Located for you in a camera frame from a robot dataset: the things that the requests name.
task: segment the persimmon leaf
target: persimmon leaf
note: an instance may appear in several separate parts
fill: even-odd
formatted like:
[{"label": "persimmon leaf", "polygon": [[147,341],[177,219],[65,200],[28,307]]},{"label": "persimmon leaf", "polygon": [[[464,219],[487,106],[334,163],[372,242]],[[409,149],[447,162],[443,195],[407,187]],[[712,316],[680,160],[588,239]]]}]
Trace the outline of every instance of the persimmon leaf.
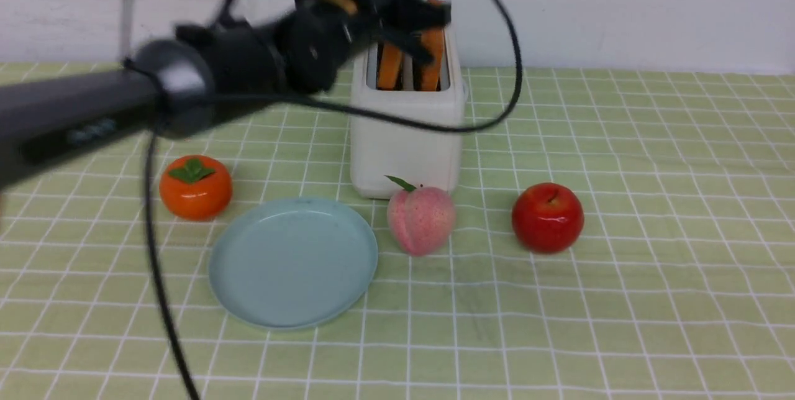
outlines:
[{"label": "persimmon leaf", "polygon": [[194,184],[195,182],[202,180],[215,172],[216,169],[204,167],[204,164],[202,164],[200,159],[191,158],[186,160],[182,167],[173,168],[168,171],[168,174],[171,176],[171,178],[181,180],[185,184]]}]

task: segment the bread slice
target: bread slice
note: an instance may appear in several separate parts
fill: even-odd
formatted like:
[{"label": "bread slice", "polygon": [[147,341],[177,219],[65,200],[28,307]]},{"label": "bread slice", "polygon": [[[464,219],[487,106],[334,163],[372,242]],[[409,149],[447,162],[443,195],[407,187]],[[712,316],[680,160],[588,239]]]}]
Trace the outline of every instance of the bread slice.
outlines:
[{"label": "bread slice", "polygon": [[[428,2],[437,6],[442,4],[439,0],[428,0]],[[420,41],[434,56],[434,62],[421,67],[420,82],[416,86],[418,91],[436,91],[439,88],[442,60],[445,59],[445,29],[443,27],[427,29],[423,31]]]},{"label": "bread slice", "polygon": [[403,52],[391,43],[381,46],[381,61],[378,63],[378,89],[392,91],[398,85]]}]

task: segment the pink peach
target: pink peach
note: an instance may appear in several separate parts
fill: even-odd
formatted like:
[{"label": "pink peach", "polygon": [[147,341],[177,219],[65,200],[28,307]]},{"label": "pink peach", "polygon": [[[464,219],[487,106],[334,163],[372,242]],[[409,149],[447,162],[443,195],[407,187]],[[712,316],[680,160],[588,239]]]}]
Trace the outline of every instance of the pink peach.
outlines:
[{"label": "pink peach", "polygon": [[446,244],[455,227],[455,205],[440,188],[401,190],[389,199],[386,219],[400,247],[421,257]]}]

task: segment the persimmon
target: persimmon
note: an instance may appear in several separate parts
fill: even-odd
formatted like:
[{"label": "persimmon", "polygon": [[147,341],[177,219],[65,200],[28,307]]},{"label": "persimmon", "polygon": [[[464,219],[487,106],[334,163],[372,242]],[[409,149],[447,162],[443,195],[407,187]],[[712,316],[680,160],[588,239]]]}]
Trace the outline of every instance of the persimmon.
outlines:
[{"label": "persimmon", "polygon": [[171,162],[160,179],[160,198],[182,219],[207,221],[218,216],[232,199],[232,177],[210,157],[188,155]]}]

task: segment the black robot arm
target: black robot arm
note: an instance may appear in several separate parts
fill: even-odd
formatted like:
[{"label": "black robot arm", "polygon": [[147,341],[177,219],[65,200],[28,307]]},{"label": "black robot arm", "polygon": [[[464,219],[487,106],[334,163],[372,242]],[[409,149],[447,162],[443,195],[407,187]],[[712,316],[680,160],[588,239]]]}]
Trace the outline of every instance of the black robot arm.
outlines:
[{"label": "black robot arm", "polygon": [[295,0],[262,25],[179,25],[118,70],[2,86],[0,190],[150,128],[155,116],[163,136],[185,139],[280,98],[327,91],[378,41],[426,62],[414,32],[449,22],[449,6],[423,0]]}]

